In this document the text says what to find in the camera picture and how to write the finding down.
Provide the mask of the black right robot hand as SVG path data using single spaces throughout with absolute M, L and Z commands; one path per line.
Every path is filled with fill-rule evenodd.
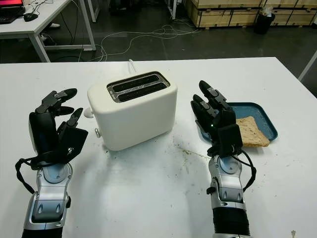
M 211 140 L 208 156 L 226 157 L 241 153 L 243 142 L 234 110 L 226 98 L 205 81 L 199 82 L 199 88 L 208 101 L 195 94 L 191 108 L 197 125 Z

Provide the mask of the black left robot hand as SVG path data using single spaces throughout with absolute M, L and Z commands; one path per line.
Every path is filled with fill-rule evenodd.
M 76 94 L 76 88 L 51 91 L 29 114 L 33 145 L 45 161 L 75 157 L 85 144 L 88 132 L 77 127 L 83 108 L 62 105 Z

